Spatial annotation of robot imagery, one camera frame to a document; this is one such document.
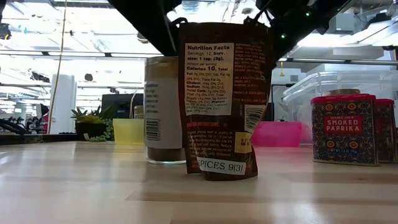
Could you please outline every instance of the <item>potted plant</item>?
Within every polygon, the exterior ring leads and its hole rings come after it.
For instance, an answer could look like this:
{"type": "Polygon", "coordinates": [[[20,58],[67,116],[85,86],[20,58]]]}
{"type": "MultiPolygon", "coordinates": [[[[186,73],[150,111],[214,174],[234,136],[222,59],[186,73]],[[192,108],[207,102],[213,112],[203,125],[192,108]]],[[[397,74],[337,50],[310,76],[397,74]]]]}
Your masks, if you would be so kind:
{"type": "Polygon", "coordinates": [[[111,118],[114,114],[112,106],[102,110],[101,106],[97,110],[81,112],[79,108],[72,110],[75,119],[76,133],[81,141],[105,141],[113,140],[113,129],[111,118]]]}

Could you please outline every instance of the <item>pink plastic bin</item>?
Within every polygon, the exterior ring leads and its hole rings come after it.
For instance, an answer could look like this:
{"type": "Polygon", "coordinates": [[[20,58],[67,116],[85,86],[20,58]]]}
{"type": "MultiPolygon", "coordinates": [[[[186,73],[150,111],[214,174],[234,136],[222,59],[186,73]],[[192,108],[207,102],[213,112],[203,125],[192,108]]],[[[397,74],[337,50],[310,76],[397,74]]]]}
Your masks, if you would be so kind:
{"type": "Polygon", "coordinates": [[[254,130],[254,147],[299,147],[302,137],[301,122],[263,121],[254,130]]]}

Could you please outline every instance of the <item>brown spice bag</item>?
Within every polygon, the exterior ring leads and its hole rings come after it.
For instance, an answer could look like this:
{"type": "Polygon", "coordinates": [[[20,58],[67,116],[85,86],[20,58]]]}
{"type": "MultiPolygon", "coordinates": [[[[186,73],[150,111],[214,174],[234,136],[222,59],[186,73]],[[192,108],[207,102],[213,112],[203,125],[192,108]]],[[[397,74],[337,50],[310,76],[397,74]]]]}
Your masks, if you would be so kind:
{"type": "Polygon", "coordinates": [[[189,174],[257,176],[250,138],[267,108],[273,66],[266,26],[180,25],[178,88],[189,174]]]}

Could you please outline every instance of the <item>table surface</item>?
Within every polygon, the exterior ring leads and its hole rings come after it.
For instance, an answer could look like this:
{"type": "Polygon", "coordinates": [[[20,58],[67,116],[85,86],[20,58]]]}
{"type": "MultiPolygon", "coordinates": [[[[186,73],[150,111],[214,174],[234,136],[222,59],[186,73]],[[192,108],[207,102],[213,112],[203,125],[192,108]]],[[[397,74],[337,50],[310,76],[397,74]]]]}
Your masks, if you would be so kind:
{"type": "Polygon", "coordinates": [[[0,223],[398,223],[398,165],[312,162],[309,148],[256,150],[259,176],[207,182],[142,146],[0,147],[0,223]]]}

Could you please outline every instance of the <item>barcode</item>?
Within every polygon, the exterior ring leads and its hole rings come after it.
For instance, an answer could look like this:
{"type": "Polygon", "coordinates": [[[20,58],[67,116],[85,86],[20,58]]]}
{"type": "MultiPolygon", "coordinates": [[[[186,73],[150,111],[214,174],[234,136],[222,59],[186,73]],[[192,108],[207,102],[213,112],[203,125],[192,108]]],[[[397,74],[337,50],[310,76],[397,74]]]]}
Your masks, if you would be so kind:
{"type": "Polygon", "coordinates": [[[262,114],[266,109],[265,105],[244,106],[244,130],[252,133],[257,124],[261,121],[262,114]]]}
{"type": "Polygon", "coordinates": [[[160,121],[159,119],[146,119],[146,139],[152,141],[160,140],[160,121]]]}

